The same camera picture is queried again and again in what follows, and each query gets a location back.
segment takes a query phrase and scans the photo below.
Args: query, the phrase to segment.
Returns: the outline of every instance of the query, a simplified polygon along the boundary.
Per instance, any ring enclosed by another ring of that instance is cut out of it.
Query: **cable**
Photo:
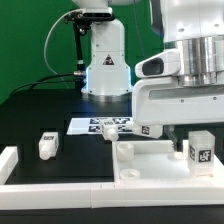
[[[138,14],[137,14],[137,9],[136,9],[136,0],[133,0],[134,2],[134,14],[135,14],[135,26],[136,26],[136,30],[137,30],[137,34],[138,34],[138,38],[139,38],[139,42],[140,42],[140,47],[141,47],[141,51],[142,51],[142,55],[144,57],[144,59],[146,59],[146,53],[144,50],[144,43],[142,40],[142,36],[141,36],[141,32],[140,32],[140,28],[139,28],[139,23],[138,23]]]
[[[42,84],[54,84],[54,83],[63,83],[63,82],[75,82],[77,80],[69,80],[69,81],[55,81],[55,82],[33,82],[33,83],[28,83],[22,86],[19,86],[18,88],[14,89],[9,96],[12,96],[15,92],[17,92],[19,89],[25,88],[27,86],[32,86],[32,85],[42,85]]]
[[[50,76],[46,76],[44,78],[41,78],[41,79],[37,80],[36,82],[39,83],[39,82],[44,82],[44,81],[49,80],[49,79],[56,79],[56,78],[67,77],[67,76],[74,76],[74,74],[68,73],[68,74],[50,75]],[[33,84],[32,86],[30,86],[29,90],[35,88],[36,85],[38,85],[38,84]]]
[[[73,13],[73,12],[79,12],[79,11],[81,11],[81,10],[80,10],[80,9],[75,9],[75,10],[69,11],[69,12],[65,13],[64,15],[62,15],[62,16],[61,16],[61,17],[54,23],[54,25],[51,27],[51,29],[50,29],[50,31],[49,31],[49,33],[48,33],[48,35],[47,35],[47,38],[46,38],[46,41],[45,41],[45,44],[44,44],[44,61],[45,61],[45,64],[46,64],[47,68],[48,68],[51,72],[53,72],[55,75],[57,75],[58,73],[57,73],[54,69],[51,68],[51,66],[49,65],[48,60],[47,60],[47,47],[48,47],[49,39],[50,39],[51,34],[52,34],[53,30],[55,29],[55,27],[58,25],[58,23],[59,23],[62,19],[64,19],[65,16],[68,16],[70,13]]]

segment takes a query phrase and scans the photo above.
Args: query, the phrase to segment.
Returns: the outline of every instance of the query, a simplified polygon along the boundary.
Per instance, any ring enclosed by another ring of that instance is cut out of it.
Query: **paper sheet with markers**
[[[131,134],[125,126],[127,121],[132,121],[131,117],[92,117],[92,118],[72,118],[69,125],[67,135],[82,135],[82,134],[101,134],[100,120],[113,119],[118,126],[119,134]]]

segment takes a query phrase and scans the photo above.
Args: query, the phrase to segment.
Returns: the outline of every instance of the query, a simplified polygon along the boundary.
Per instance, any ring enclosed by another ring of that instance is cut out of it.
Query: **black tabletop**
[[[6,184],[113,181],[111,142],[104,141],[101,135],[68,136],[66,131],[73,117],[126,116],[131,116],[130,101],[86,101],[74,90],[14,94],[0,106],[0,150],[16,145],[19,151],[19,162]],[[209,127],[211,132],[219,132],[220,157],[223,127]],[[184,137],[193,128],[180,127],[180,136]],[[60,146],[56,158],[42,161],[38,142],[46,131],[59,133]],[[120,137],[126,139],[144,138]],[[224,206],[0,211],[0,223],[224,223]]]

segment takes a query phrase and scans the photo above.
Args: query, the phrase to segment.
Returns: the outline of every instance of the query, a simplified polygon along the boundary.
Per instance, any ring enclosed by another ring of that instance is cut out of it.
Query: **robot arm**
[[[76,35],[91,29],[92,61],[86,68],[86,85],[82,89],[84,98],[103,102],[114,102],[129,98],[132,92],[130,67],[125,62],[125,30],[115,19],[110,5],[134,3],[131,0],[72,0],[81,8],[72,15]]]
[[[224,0],[160,0],[165,50],[136,65],[138,125],[223,122]]]

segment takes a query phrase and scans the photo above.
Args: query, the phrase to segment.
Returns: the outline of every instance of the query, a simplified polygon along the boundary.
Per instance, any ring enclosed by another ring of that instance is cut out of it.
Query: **green screen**
[[[51,75],[46,68],[43,48],[47,34],[55,21],[76,5],[71,0],[1,0],[0,1],[0,103],[20,85]],[[134,6],[113,7],[125,26],[126,62],[136,82],[135,65],[144,59],[135,24]],[[136,5],[139,31],[146,57],[162,50],[161,39],[151,31],[149,1]],[[86,64],[90,63],[90,36],[82,38]],[[72,24],[61,22],[49,42],[48,59],[58,73],[76,70],[76,53]],[[63,84],[44,88],[66,88]]]

